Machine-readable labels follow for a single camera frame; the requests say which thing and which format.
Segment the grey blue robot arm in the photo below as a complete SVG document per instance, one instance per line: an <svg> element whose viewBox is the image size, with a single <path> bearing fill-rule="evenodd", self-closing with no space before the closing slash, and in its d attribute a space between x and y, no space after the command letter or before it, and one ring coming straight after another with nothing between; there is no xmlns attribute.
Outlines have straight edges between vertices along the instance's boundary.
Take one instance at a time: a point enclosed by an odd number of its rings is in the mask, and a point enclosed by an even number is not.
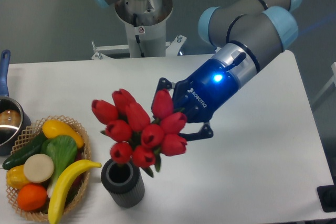
<svg viewBox="0 0 336 224"><path fill-rule="evenodd" d="M115 7L124 23L132 58L168 56L180 46L166 45L166 21L172 0L95 0ZM183 121L202 123L188 141L210 138L214 112L266 65L284 52L298 36L292 11L302 0L240 0L227 8L211 7L198 21L199 36L217 52L185 80L158 82L152 103L154 120L168 111L184 112Z"/></svg>

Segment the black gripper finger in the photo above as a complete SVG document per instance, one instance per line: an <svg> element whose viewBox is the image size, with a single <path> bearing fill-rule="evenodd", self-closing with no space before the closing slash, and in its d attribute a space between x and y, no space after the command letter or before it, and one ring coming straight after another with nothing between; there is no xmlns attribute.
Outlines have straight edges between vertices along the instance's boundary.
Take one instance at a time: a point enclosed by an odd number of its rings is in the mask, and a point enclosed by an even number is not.
<svg viewBox="0 0 336 224"><path fill-rule="evenodd" d="M151 109L156 108L163 108L167 106L168 108L173 107L170 104L173 103L172 101L172 93L175 89L175 82L169 81L165 77L161 77L158 80L158 84L156 86L156 90L154 93L154 97L151 104Z"/></svg>
<svg viewBox="0 0 336 224"><path fill-rule="evenodd" d="M209 122L203 123L202 127L198 132L194 133L179 133L180 137L186 139L188 142L190 141L197 141L197 140L204 140L208 138L212 138L214 136L214 132L211 128Z"/></svg>

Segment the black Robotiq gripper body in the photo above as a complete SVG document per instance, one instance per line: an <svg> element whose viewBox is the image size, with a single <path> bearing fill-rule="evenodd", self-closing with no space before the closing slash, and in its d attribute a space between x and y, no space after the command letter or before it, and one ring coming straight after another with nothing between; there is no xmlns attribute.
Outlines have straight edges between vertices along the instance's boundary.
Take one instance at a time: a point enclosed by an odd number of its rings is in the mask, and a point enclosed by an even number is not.
<svg viewBox="0 0 336 224"><path fill-rule="evenodd" d="M209 59L185 80L176 83L173 91L174 107L183 108L188 123L208 122L214 112L231 98L239 84L227 67L216 59Z"/></svg>

